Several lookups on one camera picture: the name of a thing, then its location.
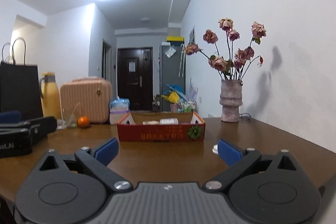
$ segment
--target dried rose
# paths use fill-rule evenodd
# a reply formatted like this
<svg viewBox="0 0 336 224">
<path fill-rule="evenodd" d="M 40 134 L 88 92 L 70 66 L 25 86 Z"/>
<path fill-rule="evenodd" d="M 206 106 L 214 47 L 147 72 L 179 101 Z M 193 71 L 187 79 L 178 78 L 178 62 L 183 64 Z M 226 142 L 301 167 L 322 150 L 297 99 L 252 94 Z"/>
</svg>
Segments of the dried rose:
<svg viewBox="0 0 336 224">
<path fill-rule="evenodd" d="M 208 42 L 208 44 L 209 43 L 214 44 L 215 42 L 218 41 L 218 37 L 211 30 L 206 30 L 205 34 L 203 35 L 203 40 Z"/>
<path fill-rule="evenodd" d="M 230 18 L 223 18 L 218 21 L 219 27 L 223 31 L 229 31 L 233 28 L 233 20 Z"/>
<path fill-rule="evenodd" d="M 217 56 L 214 60 L 209 60 L 209 65 L 219 71 L 226 71 L 229 63 L 224 58 Z"/>
<path fill-rule="evenodd" d="M 197 44 L 189 44 L 184 48 L 184 51 L 186 55 L 192 55 L 194 53 L 200 52 L 201 49 Z"/>
<path fill-rule="evenodd" d="M 261 38 L 266 36 L 266 30 L 264 25 L 254 22 L 252 25 L 252 34 L 254 38 Z"/>
<path fill-rule="evenodd" d="M 240 35 L 239 35 L 239 32 L 237 32 L 236 30 L 231 30 L 228 34 L 229 36 L 229 39 L 231 41 L 235 41 L 237 40 L 238 38 L 240 38 Z"/>
<path fill-rule="evenodd" d="M 258 66 L 261 67 L 263 65 L 264 59 L 260 56 Z"/>
<path fill-rule="evenodd" d="M 241 69 L 241 67 L 245 64 L 244 61 L 240 60 L 240 59 L 236 59 L 233 61 L 233 66 L 236 68 L 236 69 Z"/>
<path fill-rule="evenodd" d="M 245 49 L 246 52 L 246 59 L 250 60 L 254 56 L 254 50 L 251 47 L 247 47 Z"/>
<path fill-rule="evenodd" d="M 238 51 L 235 53 L 236 59 L 239 59 L 245 63 L 247 54 L 244 50 L 238 49 Z"/>
</svg>

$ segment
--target refrigerator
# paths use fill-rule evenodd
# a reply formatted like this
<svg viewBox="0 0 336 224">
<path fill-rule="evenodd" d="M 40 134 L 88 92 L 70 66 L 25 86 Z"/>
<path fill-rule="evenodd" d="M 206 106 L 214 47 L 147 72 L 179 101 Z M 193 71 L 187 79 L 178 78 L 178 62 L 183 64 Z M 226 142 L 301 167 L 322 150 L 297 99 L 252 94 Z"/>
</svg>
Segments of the refrigerator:
<svg viewBox="0 0 336 224">
<path fill-rule="evenodd" d="M 182 43 L 183 42 L 171 42 L 171 46 L 176 49 L 176 52 L 170 58 L 168 58 L 165 52 L 171 46 L 160 46 L 160 95 L 169 91 L 167 84 L 179 85 L 185 93 L 185 64 L 182 64 L 182 66 L 184 66 L 184 75 L 182 76 L 181 69 L 179 77 L 182 52 L 180 45 Z M 160 111 L 170 111 L 170 103 L 162 97 L 160 97 Z"/>
</svg>

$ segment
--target bottle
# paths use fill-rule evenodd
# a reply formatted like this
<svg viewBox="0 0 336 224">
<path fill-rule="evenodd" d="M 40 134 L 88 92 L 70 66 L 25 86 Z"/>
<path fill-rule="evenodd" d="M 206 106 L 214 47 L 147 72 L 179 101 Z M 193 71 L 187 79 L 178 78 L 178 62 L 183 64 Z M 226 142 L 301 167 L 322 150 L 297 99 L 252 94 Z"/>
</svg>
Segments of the bottle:
<svg viewBox="0 0 336 224">
<path fill-rule="evenodd" d="M 43 116 L 54 116 L 55 119 L 61 119 L 59 90 L 55 81 L 55 73 L 47 72 L 43 73 L 42 76 L 40 79 L 40 93 Z"/>
</svg>

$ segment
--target cardboard box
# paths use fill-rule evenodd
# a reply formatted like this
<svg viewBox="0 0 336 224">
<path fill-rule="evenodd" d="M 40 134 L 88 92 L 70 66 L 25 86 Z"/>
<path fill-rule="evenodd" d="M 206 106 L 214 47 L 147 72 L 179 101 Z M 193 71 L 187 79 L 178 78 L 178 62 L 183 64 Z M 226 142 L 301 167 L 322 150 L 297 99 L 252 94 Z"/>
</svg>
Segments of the cardboard box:
<svg viewBox="0 0 336 224">
<path fill-rule="evenodd" d="M 177 118 L 175 125 L 143 125 L 145 121 Z M 118 121 L 119 141 L 185 142 L 203 141 L 205 122 L 195 112 L 189 113 L 141 113 L 131 112 Z"/>
</svg>

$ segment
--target ceramic vase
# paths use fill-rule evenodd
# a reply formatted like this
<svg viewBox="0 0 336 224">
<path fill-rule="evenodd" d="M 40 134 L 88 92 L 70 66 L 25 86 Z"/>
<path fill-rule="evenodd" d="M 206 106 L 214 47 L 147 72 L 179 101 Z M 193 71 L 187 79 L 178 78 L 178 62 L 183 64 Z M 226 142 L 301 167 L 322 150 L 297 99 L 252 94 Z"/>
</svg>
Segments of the ceramic vase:
<svg viewBox="0 0 336 224">
<path fill-rule="evenodd" d="M 222 80 L 219 103 L 223 122 L 239 122 L 239 107 L 243 105 L 240 80 Z"/>
</svg>

